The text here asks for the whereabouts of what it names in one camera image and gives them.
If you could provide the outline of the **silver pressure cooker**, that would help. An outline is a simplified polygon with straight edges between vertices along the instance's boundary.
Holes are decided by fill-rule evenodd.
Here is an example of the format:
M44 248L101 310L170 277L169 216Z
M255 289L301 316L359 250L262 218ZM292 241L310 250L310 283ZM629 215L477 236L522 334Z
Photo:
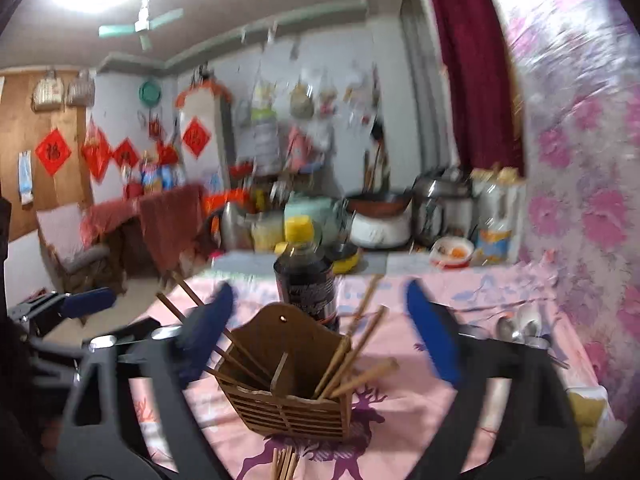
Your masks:
M473 182L459 168L435 168L412 187L412 235L424 247L443 236L472 237L477 227Z

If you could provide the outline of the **mint green rice cooker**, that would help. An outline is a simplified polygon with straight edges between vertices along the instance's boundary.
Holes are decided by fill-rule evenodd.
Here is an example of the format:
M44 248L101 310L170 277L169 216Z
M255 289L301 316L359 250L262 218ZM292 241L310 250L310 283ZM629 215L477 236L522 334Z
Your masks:
M314 234L323 244L334 242L337 238L334 203L326 196L306 196L293 194L284 206L284 220L293 217L308 217L314 224Z

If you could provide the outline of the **wooden chopstick holder box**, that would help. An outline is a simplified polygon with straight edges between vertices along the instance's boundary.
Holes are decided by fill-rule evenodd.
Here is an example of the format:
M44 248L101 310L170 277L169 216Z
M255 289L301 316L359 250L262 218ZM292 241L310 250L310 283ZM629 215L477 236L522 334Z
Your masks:
M344 336L278 302L231 335L215 370L224 396L249 430L311 440L349 436L350 394L322 399L316 391Z

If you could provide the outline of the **dark red curtain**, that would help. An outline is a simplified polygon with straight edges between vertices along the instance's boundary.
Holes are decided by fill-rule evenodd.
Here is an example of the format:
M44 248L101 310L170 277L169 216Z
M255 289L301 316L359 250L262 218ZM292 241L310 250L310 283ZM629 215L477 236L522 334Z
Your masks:
M492 0L432 0L450 84L452 128L466 171L524 170L509 53Z

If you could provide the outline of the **floral plastic wall cover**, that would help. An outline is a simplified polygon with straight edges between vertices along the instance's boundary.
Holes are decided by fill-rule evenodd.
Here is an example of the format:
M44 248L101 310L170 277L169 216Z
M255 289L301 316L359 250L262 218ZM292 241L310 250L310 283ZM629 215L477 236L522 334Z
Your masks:
M556 301L614 415L639 405L639 35L620 0L494 0L524 104L520 257Z

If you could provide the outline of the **clear cooking oil bottle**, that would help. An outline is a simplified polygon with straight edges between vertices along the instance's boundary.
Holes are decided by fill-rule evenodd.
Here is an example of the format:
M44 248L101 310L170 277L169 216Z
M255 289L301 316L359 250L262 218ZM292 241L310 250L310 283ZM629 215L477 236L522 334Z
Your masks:
M521 243L526 181L516 168L474 169L476 258L483 266L514 263Z

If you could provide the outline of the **wooden chopstick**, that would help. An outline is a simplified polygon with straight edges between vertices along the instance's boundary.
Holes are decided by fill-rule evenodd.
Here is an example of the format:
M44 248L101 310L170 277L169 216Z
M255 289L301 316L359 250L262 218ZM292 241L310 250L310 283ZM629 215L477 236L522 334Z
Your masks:
M352 322L350 322L345 335L341 338L341 342L338 344L326 371L323 373L320 382L318 383L318 386L314 389L314 395L312 396L314 400L321 398L322 394L326 391L326 388L328 388L330 380L342 364L344 357L352 344L352 336L354 336L355 330L362 320L367 307L369 307L370 301L378 287L378 283L382 278L382 274L375 274L370 279L369 285L358 304L358 308L352 316Z
M198 296L198 294L196 292L194 292L194 290L191 288L191 286L186 282L186 280L182 277L182 275L177 272L177 271L171 271L170 272L172 278L174 279L174 281L184 290L184 292L198 305L198 306L204 306L204 301L201 300L200 296ZM230 330L227 330L226 328L224 329L224 331L222 332L224 334L224 336L226 336L231 343L235 346L235 348L238 349L238 351L240 353L242 353L243 356L245 356L248 360L250 360L250 362L253 363L254 367L256 367L258 370L260 370L260 372L265 376L268 377L269 376L269 372L268 370L258 362L258 359L254 358L254 356L252 356L250 354L250 352L248 352L247 348L244 348L242 346L242 344L240 344L240 342L235 338L235 336L232 335L232 333L230 332Z
M298 464L296 448L276 448L272 453L271 480L292 480Z
M372 366L362 372L361 374L349 379L348 382L345 382L343 385L340 385L338 388L334 389L330 395L330 399L338 398L343 394L351 392L363 385L367 382L373 382L378 378L381 378L387 374L397 372L399 370L399 363L395 358L386 358L383 361L379 362L375 366Z

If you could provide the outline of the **pink deer print tablecloth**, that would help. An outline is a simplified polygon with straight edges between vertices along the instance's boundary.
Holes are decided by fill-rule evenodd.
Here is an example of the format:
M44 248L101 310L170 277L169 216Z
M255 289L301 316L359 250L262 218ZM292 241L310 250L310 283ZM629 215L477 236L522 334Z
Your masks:
M278 299L273 278L229 278L239 300L231 328L246 323L264 304ZM281 442L262 437L241 422L215 378L204 374L199 382L190 385L186 400L205 437L233 478L270 479L273 450L294 445L299 462L293 479L406 478L419 452L430 443L454 396L450 385L432 374L424 345L406 315L406 285L412 278L410 274L383 278L356 329L354 344L379 306L390 309L346 376L347 380L388 358L397 360L399 370L355 390L352 429L347 443L303 440L294 444L291 439ZM588 353L568 317L556 305L556 276L550 264L433 272L417 278L434 300L457 311L456 317L462 324L483 326L492 336L498 318L503 315L511 316L522 307L525 314L538 314L542 333L552 336L550 353L570 367L559 369L564 386L582 399L600 401L600 405L597 404L600 411L596 414L602 415L606 422L612 420L611 409L605 404L608 394L598 384ZM338 280L337 307L343 332L352 322L369 283L370 278L357 275ZM175 469L151 383L147 379L134 379L130 385L152 460ZM476 466L488 457L506 405L508 385L506 379L490 380L480 429L465 468Z

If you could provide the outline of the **olive green plush towel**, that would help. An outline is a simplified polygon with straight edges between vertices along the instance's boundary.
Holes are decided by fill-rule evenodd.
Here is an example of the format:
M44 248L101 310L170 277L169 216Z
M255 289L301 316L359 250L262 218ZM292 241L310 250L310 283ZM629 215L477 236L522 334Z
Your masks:
M596 440L600 420L608 405L603 396L584 396L577 390L567 391L578 428L582 450L587 453Z

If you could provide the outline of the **green ceiling fan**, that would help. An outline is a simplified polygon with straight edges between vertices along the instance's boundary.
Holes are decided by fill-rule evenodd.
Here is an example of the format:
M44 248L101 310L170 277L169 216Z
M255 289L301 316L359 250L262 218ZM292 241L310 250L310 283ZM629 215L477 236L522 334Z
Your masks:
M152 50L150 32L183 18L182 9L174 9L152 18L150 14L151 0L141 0L137 19L132 24L101 25L98 37L102 39L119 38L136 35L143 52Z

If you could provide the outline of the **soy sauce bottle yellow cap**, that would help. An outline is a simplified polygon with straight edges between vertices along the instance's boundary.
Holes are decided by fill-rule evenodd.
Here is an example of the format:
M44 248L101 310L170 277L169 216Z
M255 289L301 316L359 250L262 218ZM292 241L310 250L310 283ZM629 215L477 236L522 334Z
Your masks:
M288 218L284 235L285 248L273 263L281 300L338 333L332 261L316 241L314 222L308 216Z

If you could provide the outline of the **red white bowl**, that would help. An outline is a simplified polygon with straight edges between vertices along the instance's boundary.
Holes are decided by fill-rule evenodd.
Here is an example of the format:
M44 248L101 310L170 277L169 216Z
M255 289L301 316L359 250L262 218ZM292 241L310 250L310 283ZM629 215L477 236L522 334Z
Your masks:
M430 261L439 269L463 269L470 265L475 246L464 237L443 236L436 240L430 252Z

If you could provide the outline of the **red cloth covered table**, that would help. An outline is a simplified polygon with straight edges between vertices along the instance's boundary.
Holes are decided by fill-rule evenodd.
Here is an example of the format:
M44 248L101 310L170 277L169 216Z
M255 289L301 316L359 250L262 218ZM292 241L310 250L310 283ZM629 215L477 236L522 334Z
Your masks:
M85 245L116 231L129 220L140 223L142 240L157 271L174 270L192 246L204 222L203 187L189 183L168 191L119 198L93 205L82 213L80 236Z

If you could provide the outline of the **white refrigerator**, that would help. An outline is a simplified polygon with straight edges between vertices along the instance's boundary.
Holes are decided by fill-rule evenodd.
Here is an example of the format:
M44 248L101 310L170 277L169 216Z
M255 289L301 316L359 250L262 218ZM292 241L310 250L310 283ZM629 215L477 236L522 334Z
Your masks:
M209 194L231 188L236 159L231 104L230 91L216 78L192 81L175 100L186 177Z

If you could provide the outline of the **steel electric kettle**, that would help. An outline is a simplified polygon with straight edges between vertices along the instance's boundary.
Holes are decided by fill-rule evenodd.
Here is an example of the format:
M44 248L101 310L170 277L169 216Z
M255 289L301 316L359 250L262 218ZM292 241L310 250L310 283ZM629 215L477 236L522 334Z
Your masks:
M247 211L238 203L225 203L214 212L214 218L218 220L219 246L224 252L249 252L253 249L252 234L250 234L250 222L247 219Z

